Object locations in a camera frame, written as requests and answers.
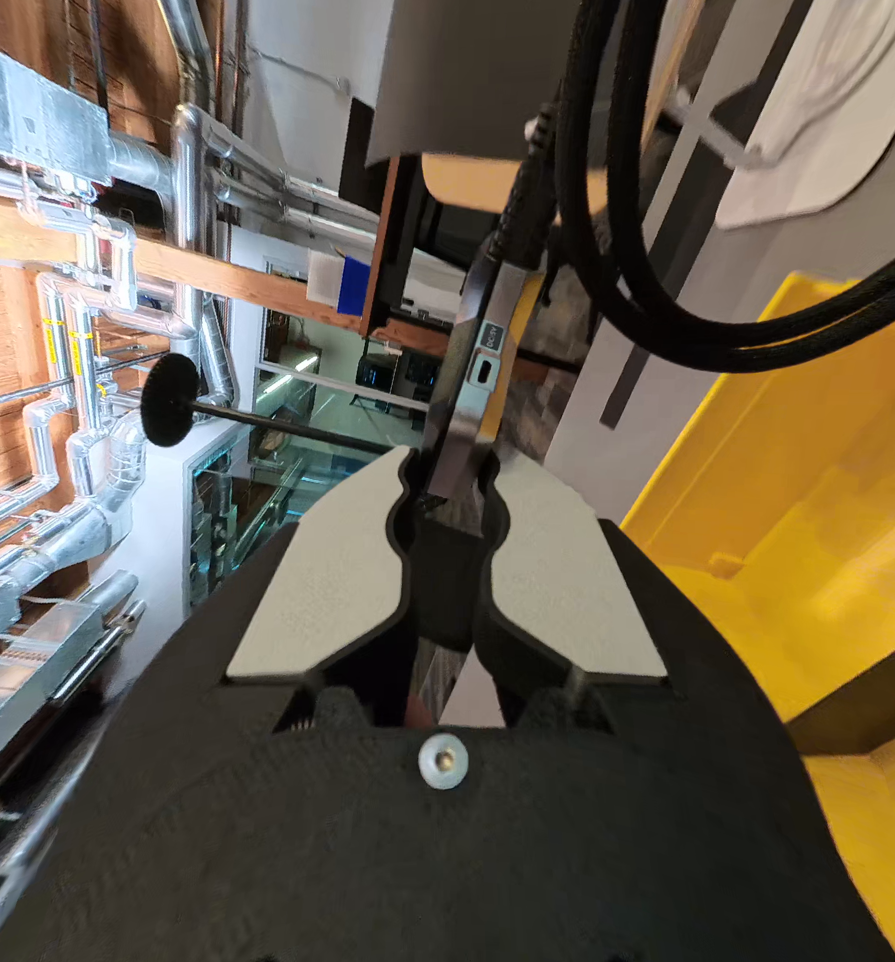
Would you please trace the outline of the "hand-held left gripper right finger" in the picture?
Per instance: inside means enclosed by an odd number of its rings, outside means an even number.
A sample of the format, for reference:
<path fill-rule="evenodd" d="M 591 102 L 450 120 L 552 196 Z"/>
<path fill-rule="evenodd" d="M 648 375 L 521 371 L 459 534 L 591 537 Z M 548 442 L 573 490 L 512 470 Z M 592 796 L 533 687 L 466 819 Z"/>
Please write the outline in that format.
<path fill-rule="evenodd" d="M 524 454 L 489 456 L 479 485 L 474 647 L 503 723 L 552 703 L 569 726 L 610 726 L 611 696 L 666 698 L 668 669 L 595 511 Z"/>

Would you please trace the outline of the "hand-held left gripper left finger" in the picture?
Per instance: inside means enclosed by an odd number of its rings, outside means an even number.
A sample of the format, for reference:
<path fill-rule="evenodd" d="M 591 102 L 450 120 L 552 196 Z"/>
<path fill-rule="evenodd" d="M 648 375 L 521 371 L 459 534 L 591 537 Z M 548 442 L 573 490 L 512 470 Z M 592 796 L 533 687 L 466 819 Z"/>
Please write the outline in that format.
<path fill-rule="evenodd" d="M 417 656 L 412 480 L 417 450 L 395 447 L 297 523 L 225 668 L 245 700 L 268 695 L 289 726 L 322 693 L 351 693 L 375 726 L 402 726 Z"/>

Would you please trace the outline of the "glossy silver-edged usb hub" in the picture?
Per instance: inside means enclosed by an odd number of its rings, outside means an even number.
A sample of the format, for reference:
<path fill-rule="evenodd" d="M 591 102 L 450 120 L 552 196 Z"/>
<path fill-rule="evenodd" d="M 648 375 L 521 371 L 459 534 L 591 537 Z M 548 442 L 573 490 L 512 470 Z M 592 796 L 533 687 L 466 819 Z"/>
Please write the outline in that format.
<path fill-rule="evenodd" d="M 421 482 L 409 549 L 419 635 L 454 652 L 473 644 L 485 548 L 478 535 L 438 522 L 436 507 L 468 495 L 498 437 L 506 393 L 545 275 L 478 250 L 427 412 Z"/>

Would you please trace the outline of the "yellow plastic bin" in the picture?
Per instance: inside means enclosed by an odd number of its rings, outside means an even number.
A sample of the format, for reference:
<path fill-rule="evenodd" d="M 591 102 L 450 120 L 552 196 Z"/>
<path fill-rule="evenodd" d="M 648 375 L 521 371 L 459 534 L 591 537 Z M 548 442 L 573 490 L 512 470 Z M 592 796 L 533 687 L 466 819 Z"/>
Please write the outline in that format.
<path fill-rule="evenodd" d="M 720 376 L 622 529 L 766 692 L 895 950 L 895 322 Z"/>

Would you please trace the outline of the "black round disc on rod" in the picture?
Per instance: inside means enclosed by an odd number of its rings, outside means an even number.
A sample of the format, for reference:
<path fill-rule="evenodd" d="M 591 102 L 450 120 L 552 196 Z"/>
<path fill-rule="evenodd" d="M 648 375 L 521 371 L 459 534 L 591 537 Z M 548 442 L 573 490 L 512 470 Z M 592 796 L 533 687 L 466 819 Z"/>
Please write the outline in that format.
<path fill-rule="evenodd" d="M 200 401 L 197 394 L 199 379 L 198 369 L 192 360 L 177 353 L 165 354 L 152 368 L 141 390 L 140 414 L 145 436 L 153 445 L 163 448 L 176 446 L 188 437 L 195 416 L 205 415 L 373 455 L 383 455 L 392 450 L 390 446 L 379 442 Z"/>

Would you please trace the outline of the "small blue box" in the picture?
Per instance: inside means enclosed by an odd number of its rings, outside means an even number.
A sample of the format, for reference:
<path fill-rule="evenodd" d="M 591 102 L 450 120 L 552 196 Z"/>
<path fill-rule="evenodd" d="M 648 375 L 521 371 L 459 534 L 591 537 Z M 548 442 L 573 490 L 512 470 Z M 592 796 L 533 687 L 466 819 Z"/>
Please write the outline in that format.
<path fill-rule="evenodd" d="M 368 297 L 370 264 L 346 256 L 336 310 L 340 315 L 362 317 Z"/>

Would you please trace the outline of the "white foam block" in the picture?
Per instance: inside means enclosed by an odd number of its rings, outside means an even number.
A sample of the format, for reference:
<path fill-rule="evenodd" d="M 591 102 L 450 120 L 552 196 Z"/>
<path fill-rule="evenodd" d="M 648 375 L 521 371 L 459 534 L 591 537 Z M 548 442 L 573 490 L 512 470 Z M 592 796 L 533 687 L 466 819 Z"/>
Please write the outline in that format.
<path fill-rule="evenodd" d="M 344 270 L 344 257 L 309 249 L 307 300 L 336 309 L 341 295 Z"/>

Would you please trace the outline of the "wooden beam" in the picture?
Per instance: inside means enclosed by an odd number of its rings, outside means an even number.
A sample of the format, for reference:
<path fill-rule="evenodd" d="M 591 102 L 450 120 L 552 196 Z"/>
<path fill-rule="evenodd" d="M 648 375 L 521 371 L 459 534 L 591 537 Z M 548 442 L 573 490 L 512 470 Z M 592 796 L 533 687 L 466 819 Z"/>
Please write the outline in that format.
<path fill-rule="evenodd" d="M 14 201 L 0 198 L 0 259 L 75 262 L 75 238 L 28 222 Z M 143 235 L 137 240 L 135 260 L 140 274 L 187 283 L 214 295 L 361 334 L 360 317 L 341 315 L 334 308 L 308 300 L 306 285 L 296 280 L 228 264 Z"/>

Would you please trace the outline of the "cluster of silver metal pipes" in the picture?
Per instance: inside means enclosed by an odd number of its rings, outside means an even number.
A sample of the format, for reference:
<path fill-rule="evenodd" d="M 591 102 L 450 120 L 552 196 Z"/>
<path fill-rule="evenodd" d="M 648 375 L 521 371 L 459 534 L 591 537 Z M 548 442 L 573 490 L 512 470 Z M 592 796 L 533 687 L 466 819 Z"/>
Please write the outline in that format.
<path fill-rule="evenodd" d="M 138 408 L 114 417 L 100 400 L 102 375 L 114 372 L 88 354 L 93 317 L 169 340 L 191 359 L 209 388 L 201 401 L 233 409 L 237 397 L 228 347 L 222 338 L 212 293 L 187 283 L 140 274 L 139 236 L 206 255 L 218 205 L 240 204 L 260 212 L 295 213 L 292 198 L 363 221 L 370 215 L 333 192 L 289 177 L 204 107 L 211 81 L 195 69 L 207 66 L 205 35 L 193 2 L 161 2 L 178 63 L 188 72 L 194 101 L 175 111 L 171 156 L 137 138 L 110 131 L 111 186 L 0 157 L 0 198 L 14 201 L 30 223 L 72 234 L 77 260 L 18 262 L 42 268 L 38 293 L 47 359 L 55 373 L 44 398 L 24 414 L 31 475 L 0 489 L 0 523 L 37 506 L 59 483 L 50 425 L 75 411 L 82 425 L 70 436 L 69 475 L 76 489 L 71 505 L 29 525 L 26 541 L 0 548 L 0 636 L 21 614 L 21 596 L 55 571 L 80 564 L 119 543 L 117 519 L 132 497 L 133 478 L 143 466 L 139 442 L 127 429 L 140 426 Z"/>

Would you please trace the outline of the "black monitor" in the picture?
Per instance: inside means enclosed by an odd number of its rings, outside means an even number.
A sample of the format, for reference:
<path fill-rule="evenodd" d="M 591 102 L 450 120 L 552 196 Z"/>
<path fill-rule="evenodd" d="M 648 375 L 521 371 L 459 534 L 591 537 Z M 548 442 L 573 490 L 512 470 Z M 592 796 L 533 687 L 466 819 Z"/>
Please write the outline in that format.
<path fill-rule="evenodd" d="M 338 195 L 345 201 L 365 209 L 376 206 L 376 176 L 367 164 L 374 110 L 354 96 L 350 100 L 345 134 L 345 149 Z"/>

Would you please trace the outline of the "black flat panel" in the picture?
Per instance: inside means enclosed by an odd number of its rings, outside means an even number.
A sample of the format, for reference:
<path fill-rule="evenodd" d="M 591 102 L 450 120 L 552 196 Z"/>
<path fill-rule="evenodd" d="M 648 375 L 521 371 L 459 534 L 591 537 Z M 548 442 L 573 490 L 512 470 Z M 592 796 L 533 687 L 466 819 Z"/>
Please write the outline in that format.
<path fill-rule="evenodd" d="M 577 1 L 396 1 L 367 163 L 422 154 L 519 162 L 553 101 Z"/>

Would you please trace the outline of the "brown wooden desk frame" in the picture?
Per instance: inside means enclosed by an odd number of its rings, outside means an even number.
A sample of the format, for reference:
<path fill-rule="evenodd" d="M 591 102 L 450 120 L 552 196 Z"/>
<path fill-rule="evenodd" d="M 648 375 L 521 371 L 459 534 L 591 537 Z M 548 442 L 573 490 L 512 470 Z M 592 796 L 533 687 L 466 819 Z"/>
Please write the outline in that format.
<path fill-rule="evenodd" d="M 409 317 L 401 308 L 427 196 L 420 156 L 393 158 L 358 334 L 364 340 L 442 358 L 449 345 L 450 328 Z"/>

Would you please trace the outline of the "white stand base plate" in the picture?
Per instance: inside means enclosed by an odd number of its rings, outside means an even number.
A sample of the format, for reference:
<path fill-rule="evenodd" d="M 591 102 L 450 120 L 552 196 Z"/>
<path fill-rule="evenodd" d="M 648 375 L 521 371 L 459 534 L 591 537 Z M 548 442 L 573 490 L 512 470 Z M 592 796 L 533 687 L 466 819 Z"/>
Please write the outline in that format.
<path fill-rule="evenodd" d="M 895 1 L 813 2 L 732 173 L 722 231 L 826 210 L 895 137 Z"/>

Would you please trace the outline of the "silver air duct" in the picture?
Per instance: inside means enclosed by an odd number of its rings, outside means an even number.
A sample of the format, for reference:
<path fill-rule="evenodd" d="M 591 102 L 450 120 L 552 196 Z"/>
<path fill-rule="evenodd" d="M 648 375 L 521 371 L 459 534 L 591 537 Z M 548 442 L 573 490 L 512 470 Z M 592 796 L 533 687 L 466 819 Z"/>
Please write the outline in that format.
<path fill-rule="evenodd" d="M 107 114 L 0 52 L 0 157 L 102 186 L 113 175 Z"/>

